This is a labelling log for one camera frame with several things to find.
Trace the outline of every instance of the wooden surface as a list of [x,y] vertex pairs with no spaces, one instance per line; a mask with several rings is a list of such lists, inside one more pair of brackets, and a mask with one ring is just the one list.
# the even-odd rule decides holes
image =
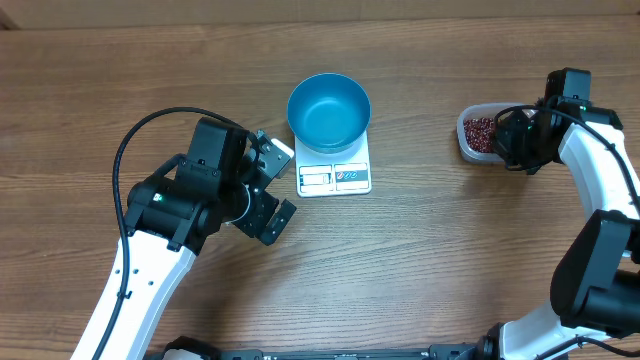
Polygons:
[[[277,244],[232,227],[211,236],[151,349],[179,335],[264,350],[475,342],[548,298],[584,218],[563,166],[526,177],[465,163],[458,115],[479,103],[532,103],[550,71],[588,69],[592,100],[618,112],[640,164],[639,20],[0,33],[0,358],[66,359],[74,349],[112,265],[111,166],[136,121],[199,106],[293,144],[288,96],[327,71],[353,77],[372,100],[372,193],[300,199],[294,174],[275,181],[270,191],[298,206]],[[125,196],[186,151],[197,120],[169,116],[136,135]]]
[[640,0],[0,0],[11,28],[632,15]]

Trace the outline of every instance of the white plastic container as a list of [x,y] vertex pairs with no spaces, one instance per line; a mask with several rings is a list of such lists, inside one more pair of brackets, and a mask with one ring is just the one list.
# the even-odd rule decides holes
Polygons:
[[466,108],[458,118],[458,144],[462,158],[474,164],[504,163],[498,154],[487,154],[477,152],[469,147],[467,137],[464,135],[464,121],[466,119],[479,119],[482,117],[493,118],[498,112],[511,106],[522,105],[521,103],[490,103],[473,105]]

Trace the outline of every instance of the wall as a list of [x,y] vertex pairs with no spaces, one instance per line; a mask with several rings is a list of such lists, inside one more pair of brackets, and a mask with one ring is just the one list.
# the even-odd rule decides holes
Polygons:
[[640,0],[0,0],[17,29],[423,19],[629,15]]

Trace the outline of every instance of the cable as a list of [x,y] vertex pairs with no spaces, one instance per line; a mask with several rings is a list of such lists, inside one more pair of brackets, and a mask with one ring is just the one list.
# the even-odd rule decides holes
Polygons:
[[[124,299],[128,298],[127,295],[127,285],[129,283],[129,238],[127,234],[127,230],[124,225],[124,214],[122,211],[122,201],[120,200],[120,184],[118,181],[118,177],[120,175],[120,161],[122,160],[122,154],[124,153],[124,149],[127,147],[127,144],[133,137],[133,135],[146,123],[149,121],[160,117],[162,115],[178,113],[178,112],[188,112],[188,113],[196,113],[202,114],[214,119],[220,120],[225,124],[232,125],[242,129],[242,126],[236,124],[235,122],[227,119],[222,115],[218,115],[214,112],[194,108],[194,107],[172,107],[160,111],[156,111],[150,115],[147,115],[142,120],[138,121],[131,130],[125,135],[124,139],[120,143],[120,147],[118,147],[118,151],[116,152],[116,157],[113,161],[113,172],[111,175],[111,183],[113,187],[113,202],[116,207],[116,219],[118,220],[118,229],[120,230],[120,239],[122,240],[122,281],[120,283],[120,290],[118,292],[118,299],[116,300],[116,305],[113,307],[113,312],[111,313],[111,318],[109,319],[109,323],[107,324],[107,328],[102,335],[102,339],[100,339],[100,343],[96,348],[95,353],[93,354],[93,360],[99,360],[102,352],[104,351],[107,342],[109,341],[109,337],[111,336],[111,332],[113,332],[113,328],[118,320],[118,315],[120,314],[120,309],[122,308],[122,304],[124,303]],[[256,157],[254,159],[254,163],[257,163],[258,152],[257,152],[258,143],[252,141],[252,147],[256,149]]]
[[593,344],[595,346],[598,346],[604,350],[607,350],[611,353],[614,353],[616,355],[620,355],[620,356],[624,356],[624,357],[628,357],[628,358],[640,358],[640,350],[638,351],[627,351],[627,350],[623,350],[617,347],[613,347],[609,344],[606,344],[602,341],[598,341],[595,339],[591,339],[588,337],[584,337],[584,336],[576,336],[575,338],[566,341],[558,346],[556,346],[555,348],[546,351],[538,356],[536,356],[535,360],[544,360],[544,359],[548,359],[574,345],[578,345],[580,347],[582,347],[582,343],[588,343],[588,344]]
[[631,173],[629,172],[629,168],[627,167],[627,164],[624,162],[624,159],[622,158],[620,153],[618,153],[618,151],[616,150],[616,146],[614,144],[610,143],[607,139],[604,138],[604,136],[600,135],[600,133],[595,131],[591,126],[587,125],[586,122],[576,117],[573,117],[571,115],[565,114],[562,111],[550,109],[548,107],[535,106],[535,105],[512,106],[510,108],[506,108],[500,111],[499,113],[497,113],[494,118],[494,122],[497,124],[498,119],[502,115],[509,112],[516,111],[516,110],[537,110],[537,111],[549,112],[557,116],[564,117],[567,120],[573,121],[574,123],[584,128],[588,133],[593,135],[593,137],[595,137],[598,141],[600,141],[607,148],[607,150],[611,152],[611,155],[613,155],[613,157],[616,159],[616,162],[618,163],[618,167],[620,167],[620,172],[622,172],[622,177],[624,177],[624,181],[627,184],[627,189],[629,190],[629,195],[631,196],[633,205],[636,208],[636,212],[638,213],[638,216],[640,216],[640,198],[638,197],[636,187],[633,183],[633,178],[631,177]]

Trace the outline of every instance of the black cable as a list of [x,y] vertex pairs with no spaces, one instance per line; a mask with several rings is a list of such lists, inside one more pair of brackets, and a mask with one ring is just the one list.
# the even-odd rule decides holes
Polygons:
[[[116,305],[113,307],[113,312],[111,313],[111,318],[109,319],[109,323],[107,324],[107,328],[102,335],[102,339],[96,348],[95,353],[93,354],[93,360],[99,360],[102,352],[104,351],[107,342],[109,341],[109,337],[111,336],[111,332],[113,331],[113,327],[118,320],[118,315],[120,314],[120,309],[122,308],[122,304],[124,299],[127,298],[127,285],[129,283],[129,238],[127,234],[127,230],[124,225],[124,214],[122,211],[122,201],[120,200],[120,184],[118,182],[118,177],[120,174],[120,161],[122,160],[122,154],[124,153],[124,149],[127,147],[127,144],[133,137],[133,135],[146,123],[149,121],[160,117],[162,115],[177,113],[177,112],[189,112],[202,114],[205,116],[212,117],[214,119],[220,120],[225,124],[232,125],[238,128],[242,128],[240,125],[235,122],[227,119],[222,115],[218,115],[214,112],[194,108],[194,107],[172,107],[160,111],[156,111],[150,115],[147,115],[144,119],[138,121],[131,130],[125,135],[124,139],[120,143],[120,147],[116,152],[115,160],[113,161],[113,172],[111,175],[111,183],[113,187],[113,202],[116,207],[116,219],[118,220],[118,228],[120,230],[120,239],[122,239],[122,282],[120,283],[120,291],[118,292],[118,299],[116,300]],[[257,163],[258,160],[258,143],[257,141],[252,141],[252,147],[255,148],[256,157],[254,159],[254,163]]]
[[544,360],[544,359],[548,359],[551,358],[552,356],[555,356],[556,354],[574,346],[574,345],[578,345],[580,347],[582,347],[583,343],[588,343],[588,344],[593,344],[595,346],[598,346],[606,351],[609,351],[611,353],[614,353],[616,355],[620,355],[620,356],[624,356],[624,357],[628,357],[628,358],[640,358],[640,350],[639,351],[627,351],[627,350],[623,350],[617,347],[613,347],[609,344],[606,344],[602,341],[598,341],[595,339],[591,339],[588,337],[584,337],[584,336],[576,336],[575,338],[566,341],[556,347],[554,347],[553,349],[546,351],[538,356],[536,356],[535,360]]
[[611,152],[611,155],[613,155],[613,157],[616,159],[616,162],[618,163],[618,167],[620,167],[620,172],[622,172],[622,176],[624,177],[624,181],[627,184],[627,189],[629,190],[629,195],[631,196],[631,200],[633,201],[633,204],[636,208],[636,212],[638,213],[638,216],[640,216],[640,198],[638,197],[638,193],[636,192],[636,187],[633,183],[633,178],[631,177],[631,173],[629,172],[629,168],[627,167],[627,164],[624,162],[624,159],[622,158],[622,156],[620,155],[620,153],[618,153],[618,151],[616,150],[616,146],[612,143],[610,143],[607,139],[605,139],[602,135],[600,135],[599,132],[595,131],[591,126],[587,125],[586,122],[573,117],[571,115],[565,114],[562,111],[558,111],[555,109],[550,109],[548,107],[542,107],[542,106],[535,106],[535,105],[518,105],[518,106],[512,106],[510,108],[506,108],[502,111],[500,111],[499,113],[496,114],[495,118],[494,118],[494,122],[497,124],[498,123],[498,119],[509,112],[513,112],[516,110],[537,110],[537,111],[544,111],[544,112],[549,112],[552,114],[555,114],[557,116],[561,116],[564,117],[567,120],[573,121],[574,123],[580,125],[582,128],[584,128],[588,133],[590,133],[591,135],[593,135],[593,137],[595,137],[596,139],[598,139],[598,141],[600,141],[606,148],[607,150],[609,150]]

